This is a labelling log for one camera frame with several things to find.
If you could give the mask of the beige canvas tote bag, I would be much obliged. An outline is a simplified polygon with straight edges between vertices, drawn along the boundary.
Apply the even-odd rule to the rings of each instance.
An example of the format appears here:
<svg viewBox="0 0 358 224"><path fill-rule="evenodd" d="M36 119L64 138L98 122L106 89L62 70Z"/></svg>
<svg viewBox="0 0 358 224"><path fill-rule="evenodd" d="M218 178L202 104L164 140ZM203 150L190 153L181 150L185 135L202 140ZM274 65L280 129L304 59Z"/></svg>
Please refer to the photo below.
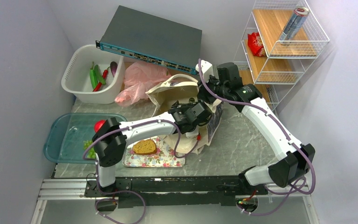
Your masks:
<svg viewBox="0 0 358 224"><path fill-rule="evenodd" d="M146 94L156 106L153 116L157 116L167 112L176 102L180 104L196 102L198 100L198 91L198 81L195 78L185 74L177 74L154 86ZM208 104L207 106L213 114L207 124L199 128L201 140L189 140L182 134L176 149L177 155L189 152L199 154L204 146L211 144L213 136L220 125L223 102L217 99L213 104Z"/></svg>

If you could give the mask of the purple eggplant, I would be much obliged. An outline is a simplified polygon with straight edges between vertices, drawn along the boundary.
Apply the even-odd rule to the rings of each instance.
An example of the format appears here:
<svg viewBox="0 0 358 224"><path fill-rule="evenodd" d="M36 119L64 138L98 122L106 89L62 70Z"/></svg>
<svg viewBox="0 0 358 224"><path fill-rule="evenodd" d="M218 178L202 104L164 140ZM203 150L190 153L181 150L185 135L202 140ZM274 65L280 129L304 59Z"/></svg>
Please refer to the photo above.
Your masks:
<svg viewBox="0 0 358 224"><path fill-rule="evenodd" d="M110 72L111 72L111 74L112 74L113 77L115 77L115 75L116 75L117 68L118 68L117 62L112 61L112 62L110 63Z"/></svg>

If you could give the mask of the green grape bunch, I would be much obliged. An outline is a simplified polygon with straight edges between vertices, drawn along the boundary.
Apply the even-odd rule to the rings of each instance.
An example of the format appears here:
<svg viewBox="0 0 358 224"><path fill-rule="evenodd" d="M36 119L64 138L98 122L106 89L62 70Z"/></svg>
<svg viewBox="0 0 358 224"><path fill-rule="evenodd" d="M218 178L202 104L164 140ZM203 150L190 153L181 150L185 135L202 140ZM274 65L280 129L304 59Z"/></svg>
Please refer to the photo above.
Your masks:
<svg viewBox="0 0 358 224"><path fill-rule="evenodd" d="M83 143L83 149L84 149L84 151L87 150L87 148L92 144L92 142L93 142L93 141L91 141L91 140L86 140L86 141L84 141L84 143ZM96 159L96 153L95 153L93 147L88 151L86 157L89 158L89 159Z"/></svg>

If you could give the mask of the pink plastic grocery bag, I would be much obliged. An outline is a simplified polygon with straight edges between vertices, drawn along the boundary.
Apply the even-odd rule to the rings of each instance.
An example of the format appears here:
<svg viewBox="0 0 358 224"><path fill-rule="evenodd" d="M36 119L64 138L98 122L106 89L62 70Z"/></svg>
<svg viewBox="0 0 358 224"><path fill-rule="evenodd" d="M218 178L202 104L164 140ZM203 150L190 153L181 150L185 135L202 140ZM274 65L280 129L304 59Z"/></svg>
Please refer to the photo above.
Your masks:
<svg viewBox="0 0 358 224"><path fill-rule="evenodd" d="M142 61L135 62L125 71L124 90L116 96L115 103L127 107L148 99L146 92L170 77L171 74L165 67Z"/></svg>

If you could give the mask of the red tomato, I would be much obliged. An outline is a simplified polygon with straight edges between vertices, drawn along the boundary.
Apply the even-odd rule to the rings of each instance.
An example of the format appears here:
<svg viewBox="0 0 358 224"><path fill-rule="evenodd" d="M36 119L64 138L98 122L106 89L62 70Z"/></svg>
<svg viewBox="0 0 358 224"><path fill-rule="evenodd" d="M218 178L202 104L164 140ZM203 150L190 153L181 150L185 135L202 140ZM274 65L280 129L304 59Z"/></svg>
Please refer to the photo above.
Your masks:
<svg viewBox="0 0 358 224"><path fill-rule="evenodd" d="M95 123L95 125L94 125L95 133L97 133L100 130L100 128L104 125L105 122L106 122L106 120L100 120Z"/></svg>

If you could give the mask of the red pepper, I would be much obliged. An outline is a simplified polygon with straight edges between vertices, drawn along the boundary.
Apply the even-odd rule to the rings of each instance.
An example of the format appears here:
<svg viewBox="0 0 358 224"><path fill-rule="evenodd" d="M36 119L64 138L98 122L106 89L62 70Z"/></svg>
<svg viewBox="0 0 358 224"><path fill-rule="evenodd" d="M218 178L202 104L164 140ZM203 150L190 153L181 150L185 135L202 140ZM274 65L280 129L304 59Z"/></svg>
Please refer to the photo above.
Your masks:
<svg viewBox="0 0 358 224"><path fill-rule="evenodd" d="M97 70L97 69L94 69L95 71L95 76L97 78L97 80L99 81L98 84L96 85L96 87L93 89L93 92L96 92L96 91L99 91L100 88L103 86L103 85L106 85L106 77L109 73L109 69L110 67L108 67L107 69L105 69L103 71L103 73L100 72L100 70Z"/></svg>

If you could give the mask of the green pepper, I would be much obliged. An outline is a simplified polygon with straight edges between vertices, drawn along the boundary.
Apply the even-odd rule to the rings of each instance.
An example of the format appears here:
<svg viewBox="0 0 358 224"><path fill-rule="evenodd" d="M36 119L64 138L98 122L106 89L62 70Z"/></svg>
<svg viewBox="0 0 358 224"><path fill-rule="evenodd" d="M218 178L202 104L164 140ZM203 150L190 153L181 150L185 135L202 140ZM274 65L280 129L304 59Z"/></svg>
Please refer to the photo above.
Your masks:
<svg viewBox="0 0 358 224"><path fill-rule="evenodd" d="M94 62L92 62L92 66L89 70L89 78L90 78L92 89L95 89L98 82L97 82L97 77L96 77L96 74L94 71Z"/></svg>

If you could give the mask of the green cucumber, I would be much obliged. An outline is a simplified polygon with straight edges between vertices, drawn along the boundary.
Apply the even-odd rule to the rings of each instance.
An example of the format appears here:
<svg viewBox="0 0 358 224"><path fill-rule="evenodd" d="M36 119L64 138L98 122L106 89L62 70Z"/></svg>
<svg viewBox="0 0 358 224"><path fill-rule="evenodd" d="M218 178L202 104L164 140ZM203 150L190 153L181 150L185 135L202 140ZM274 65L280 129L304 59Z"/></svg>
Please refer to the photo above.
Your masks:
<svg viewBox="0 0 358 224"><path fill-rule="evenodd" d="M94 73L98 82L100 82L102 85L106 85L105 78L103 77L100 66L98 64L94 66Z"/></svg>

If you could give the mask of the brown bread slice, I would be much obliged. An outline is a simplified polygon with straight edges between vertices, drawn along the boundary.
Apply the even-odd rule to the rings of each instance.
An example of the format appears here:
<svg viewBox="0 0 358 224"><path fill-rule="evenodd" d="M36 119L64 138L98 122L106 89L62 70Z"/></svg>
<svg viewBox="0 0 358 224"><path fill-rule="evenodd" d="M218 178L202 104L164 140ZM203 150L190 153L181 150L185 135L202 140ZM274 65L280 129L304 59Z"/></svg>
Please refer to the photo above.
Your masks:
<svg viewBox="0 0 358 224"><path fill-rule="evenodd" d="M157 152L157 145L152 139L141 140L132 147L134 154L151 155Z"/></svg>

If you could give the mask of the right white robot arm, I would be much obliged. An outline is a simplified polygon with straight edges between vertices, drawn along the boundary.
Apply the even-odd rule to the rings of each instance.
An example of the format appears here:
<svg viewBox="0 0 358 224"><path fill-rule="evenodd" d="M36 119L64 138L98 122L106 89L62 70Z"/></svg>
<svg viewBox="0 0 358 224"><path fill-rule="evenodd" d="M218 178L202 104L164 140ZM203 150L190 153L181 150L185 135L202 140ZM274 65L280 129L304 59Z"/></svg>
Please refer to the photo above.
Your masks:
<svg viewBox="0 0 358 224"><path fill-rule="evenodd" d="M250 167L240 173L238 187L242 193L249 194L260 184L274 183L285 188L307 173L311 174L312 180L316 179L312 165L314 147L304 145L284 127L256 86L243 83L236 64L219 65L218 77L213 75L211 63L202 59L195 69L200 76L200 90L206 93L206 101L219 99L235 106L258 128L277 159L275 163Z"/></svg>

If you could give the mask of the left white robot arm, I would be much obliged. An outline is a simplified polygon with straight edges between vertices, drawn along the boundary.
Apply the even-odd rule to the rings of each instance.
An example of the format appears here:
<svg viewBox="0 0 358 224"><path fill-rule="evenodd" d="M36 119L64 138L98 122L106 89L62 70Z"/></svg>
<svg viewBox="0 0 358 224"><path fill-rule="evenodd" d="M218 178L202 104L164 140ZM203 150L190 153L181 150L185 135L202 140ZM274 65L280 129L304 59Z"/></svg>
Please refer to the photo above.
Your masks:
<svg viewBox="0 0 358 224"><path fill-rule="evenodd" d="M118 122L116 118L105 120L83 154L86 160L90 149L96 153L97 190L103 196L114 192L115 165L122 160L128 145L158 135L181 136L190 133L206 124L212 114L212 110L203 101L197 101L175 103L167 112L147 119L130 122Z"/></svg>

